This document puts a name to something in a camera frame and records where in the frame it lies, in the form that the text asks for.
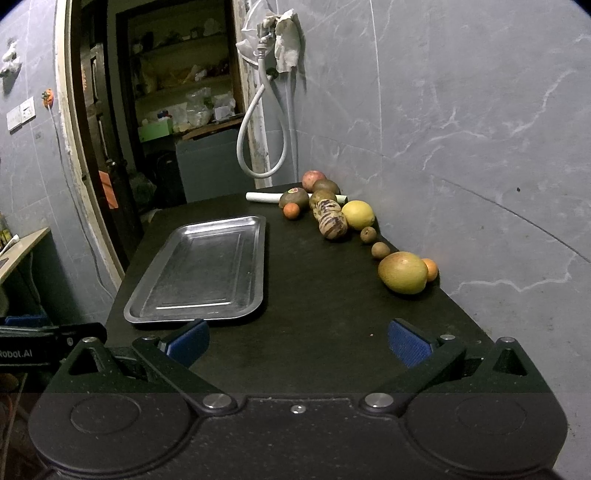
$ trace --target green box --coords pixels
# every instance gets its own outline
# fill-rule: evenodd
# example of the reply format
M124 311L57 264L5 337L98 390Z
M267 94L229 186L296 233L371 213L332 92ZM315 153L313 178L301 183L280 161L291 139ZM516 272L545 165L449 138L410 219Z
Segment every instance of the green box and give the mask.
M160 122L151 123L148 125L142 125L138 128L139 141L149 142L156 138L167 137L173 134L173 120L167 118Z

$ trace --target metal tray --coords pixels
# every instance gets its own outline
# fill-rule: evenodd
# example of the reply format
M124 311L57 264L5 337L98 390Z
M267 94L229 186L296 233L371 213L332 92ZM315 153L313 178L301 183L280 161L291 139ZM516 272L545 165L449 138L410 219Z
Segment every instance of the metal tray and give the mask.
M263 216L194 223L176 229L131 294L131 323L231 320L263 298Z

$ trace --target white switch plate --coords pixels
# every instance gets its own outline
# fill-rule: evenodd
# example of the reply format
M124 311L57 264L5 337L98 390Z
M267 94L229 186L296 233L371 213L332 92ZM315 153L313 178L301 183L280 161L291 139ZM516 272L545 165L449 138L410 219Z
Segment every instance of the white switch plate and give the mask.
M21 103L21 123L28 122L31 118L35 118L35 102L33 97Z
M6 122L8 124L8 131L11 132L22 123L21 106L13 108L6 114Z

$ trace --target shelf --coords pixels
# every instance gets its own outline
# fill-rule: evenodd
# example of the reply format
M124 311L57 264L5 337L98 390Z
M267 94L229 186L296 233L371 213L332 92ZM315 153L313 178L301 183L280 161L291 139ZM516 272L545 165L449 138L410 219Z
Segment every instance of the shelf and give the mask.
M143 97L136 98L135 102L144 102L146 100L157 100L166 95L173 93L189 92L193 89L199 89L208 85L215 85L217 83L229 82L232 83L232 75L218 75L217 77L207 77L198 82L187 82L184 85L178 85L176 87L163 88L162 90L156 90L155 92L144 95Z
M229 128L235 127L236 125L240 125L243 118L244 113L239 113L216 124L208 124L204 127L195 128L194 130L185 132L183 135L183 140L197 140L198 138L206 137L207 135L227 130Z
M140 53L136 53L136 54L131 54L130 58L148 58L148 57L153 57L154 55L158 55L159 53L169 53L173 50L175 50L177 47L180 46L186 46L186 45L199 45L199 44L207 44L208 42L211 42L212 40L221 40L221 39L226 39L226 41L228 40L228 35L225 33L216 33L213 35L209 35L208 37L199 37L199 38L191 38L190 40L183 40L177 43L172 43L170 45L164 45L162 47L156 47L153 48L152 50L148 50L148 51L142 51Z

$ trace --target tray rim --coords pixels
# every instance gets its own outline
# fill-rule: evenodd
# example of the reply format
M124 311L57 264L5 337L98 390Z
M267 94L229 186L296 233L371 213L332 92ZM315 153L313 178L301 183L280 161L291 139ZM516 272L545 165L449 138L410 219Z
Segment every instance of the tray rim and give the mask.
M133 305L134 301L137 299L139 295L139 291L145 287L148 283L148 280L145 279L146 274L149 272L150 268L152 268L152 264L157 259L159 255L166 249L167 245L172 241L173 235L183 228L187 228L189 226L195 225L207 225L208 223L217 223L217 222L224 222L227 220L241 220L241 219L255 219L258 223L258 240L255 246L255 271L254 277L261 279L259 283L254 282L254 298L251 303L249 303L245 308L237 312L237 315L232 317L224 317L224 318L211 318L211 319L202 319L207 322L226 322L230 320L236 320L242 318L250 313L254 312L261 304L264 298L264 275L265 275L265 231L267 229L267 218L263 215L242 215L238 217L228 217L228 218L220 218L217 220L209 220L207 222L192 222L192 223L185 223L174 230L172 230L169 234L167 239L164 241L158 252L154 255L154 258L148 265L148 268L144 271L142 277L139 279L139 282L135 286L133 292L129 296L127 303L125 304L123 314L125 320L129 323L133 324L145 324L145 323L169 323L169 322L191 322L192 320L196 320L195 318L188 318L188 319L153 319L153 317L149 317L146 319L141 319L139 317L135 317L131 313L131 306Z

